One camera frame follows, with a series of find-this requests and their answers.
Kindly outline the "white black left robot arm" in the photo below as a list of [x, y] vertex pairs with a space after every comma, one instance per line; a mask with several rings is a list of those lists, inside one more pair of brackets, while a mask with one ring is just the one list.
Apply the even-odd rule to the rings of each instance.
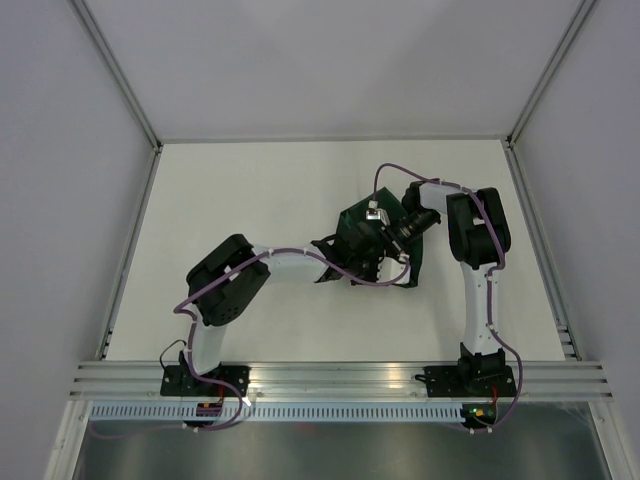
[[238, 375], [225, 375], [221, 353], [228, 325], [244, 313], [265, 286], [276, 283], [325, 283], [349, 275], [377, 283], [384, 246], [364, 223], [338, 231], [303, 247], [269, 249], [244, 235], [228, 237], [187, 274], [188, 303], [182, 307], [195, 321], [179, 363], [163, 368], [160, 394], [218, 396], [236, 389]]

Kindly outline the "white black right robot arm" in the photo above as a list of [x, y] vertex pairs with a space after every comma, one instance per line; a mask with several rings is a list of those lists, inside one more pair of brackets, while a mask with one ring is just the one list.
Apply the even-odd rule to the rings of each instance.
[[511, 235], [498, 191], [477, 191], [452, 183], [414, 182], [402, 200], [408, 214], [384, 223], [387, 251], [400, 262], [422, 234], [446, 218], [448, 242], [464, 279], [465, 329], [455, 364], [426, 366], [416, 376], [430, 398], [513, 397], [510, 348], [498, 333], [498, 285]]

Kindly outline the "green cloth napkin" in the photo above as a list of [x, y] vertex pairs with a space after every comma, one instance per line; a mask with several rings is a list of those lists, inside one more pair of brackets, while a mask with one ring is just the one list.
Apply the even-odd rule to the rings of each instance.
[[[371, 226], [374, 228], [376, 233], [379, 235], [379, 238], [382, 243], [383, 251], [384, 244], [383, 239], [381, 237], [381, 228], [385, 225], [382, 225], [377, 221], [367, 221], [365, 219], [365, 211], [368, 206], [369, 198], [365, 198], [356, 204], [346, 208], [341, 211], [338, 217], [338, 226], [353, 226], [358, 222], [369, 222]], [[382, 187], [377, 191], [376, 201], [379, 202], [379, 206], [384, 208], [389, 216], [390, 223], [394, 220], [400, 219], [406, 215], [409, 215], [417, 210], [422, 210], [422, 207], [411, 207], [408, 205], [408, 202], [404, 199], [400, 199], [396, 197], [388, 188]], [[405, 275], [398, 283], [398, 285], [402, 288], [415, 288], [419, 284], [419, 274], [421, 270], [422, 260], [423, 260], [423, 251], [422, 255], [415, 255], [411, 258], [408, 257], [410, 271]], [[396, 273], [392, 273], [388, 267], [382, 265], [382, 262], [388, 257], [385, 253], [382, 254], [382, 258], [378, 265], [378, 281], [379, 283], [389, 281], [397, 276]]]

